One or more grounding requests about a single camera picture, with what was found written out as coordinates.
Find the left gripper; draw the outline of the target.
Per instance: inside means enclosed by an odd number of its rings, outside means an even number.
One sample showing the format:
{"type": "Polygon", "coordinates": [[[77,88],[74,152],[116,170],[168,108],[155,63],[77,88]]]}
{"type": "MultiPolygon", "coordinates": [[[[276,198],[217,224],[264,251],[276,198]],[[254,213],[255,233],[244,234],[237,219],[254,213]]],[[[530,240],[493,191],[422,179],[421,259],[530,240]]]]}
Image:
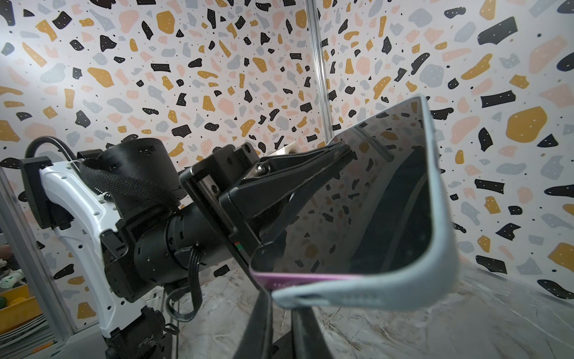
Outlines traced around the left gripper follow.
{"type": "Polygon", "coordinates": [[[138,274],[153,284],[179,287],[192,268],[193,252],[200,255],[199,269],[233,258],[247,272],[256,249],[271,246],[351,160],[343,142],[262,158],[250,144],[215,151],[179,177],[192,204],[138,241],[138,274]]]}

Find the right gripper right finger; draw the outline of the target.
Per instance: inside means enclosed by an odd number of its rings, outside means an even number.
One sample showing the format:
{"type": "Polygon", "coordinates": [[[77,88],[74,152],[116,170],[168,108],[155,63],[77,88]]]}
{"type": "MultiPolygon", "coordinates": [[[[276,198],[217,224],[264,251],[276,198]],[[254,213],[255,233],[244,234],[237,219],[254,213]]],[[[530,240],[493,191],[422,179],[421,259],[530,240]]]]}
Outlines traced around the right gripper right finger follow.
{"type": "Polygon", "coordinates": [[[333,359],[311,308],[291,311],[292,351],[297,359],[333,359]]]}

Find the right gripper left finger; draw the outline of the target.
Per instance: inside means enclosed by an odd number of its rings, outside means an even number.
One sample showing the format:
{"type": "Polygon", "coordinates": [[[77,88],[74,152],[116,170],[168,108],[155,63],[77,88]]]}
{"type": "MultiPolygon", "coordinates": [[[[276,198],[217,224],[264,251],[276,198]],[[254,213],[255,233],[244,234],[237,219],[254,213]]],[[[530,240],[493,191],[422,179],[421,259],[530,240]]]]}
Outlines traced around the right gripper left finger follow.
{"type": "Polygon", "coordinates": [[[273,305],[270,293],[260,290],[234,359],[269,359],[273,346],[273,305]]]}

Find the black phone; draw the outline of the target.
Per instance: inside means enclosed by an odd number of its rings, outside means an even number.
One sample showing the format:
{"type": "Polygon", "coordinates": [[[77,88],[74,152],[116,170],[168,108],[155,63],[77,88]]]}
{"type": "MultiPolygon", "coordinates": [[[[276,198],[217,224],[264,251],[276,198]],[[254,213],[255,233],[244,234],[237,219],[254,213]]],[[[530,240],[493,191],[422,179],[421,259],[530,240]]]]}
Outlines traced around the black phone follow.
{"type": "Polygon", "coordinates": [[[428,101],[415,95],[342,131],[351,161],[261,245],[250,272],[285,309],[432,305],[459,260],[428,101]]]}

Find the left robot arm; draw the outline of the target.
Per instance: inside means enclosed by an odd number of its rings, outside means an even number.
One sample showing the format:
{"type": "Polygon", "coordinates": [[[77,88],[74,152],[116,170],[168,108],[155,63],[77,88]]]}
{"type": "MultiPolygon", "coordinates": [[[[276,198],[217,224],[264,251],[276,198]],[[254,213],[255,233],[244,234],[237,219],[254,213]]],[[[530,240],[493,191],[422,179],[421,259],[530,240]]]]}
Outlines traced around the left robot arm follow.
{"type": "Polygon", "coordinates": [[[43,136],[20,170],[37,223],[85,272],[106,357],[170,358],[177,323],[202,305],[200,272],[231,258],[248,272],[352,157],[341,142],[266,157],[228,145],[178,171],[159,139],[73,153],[43,136]]]}

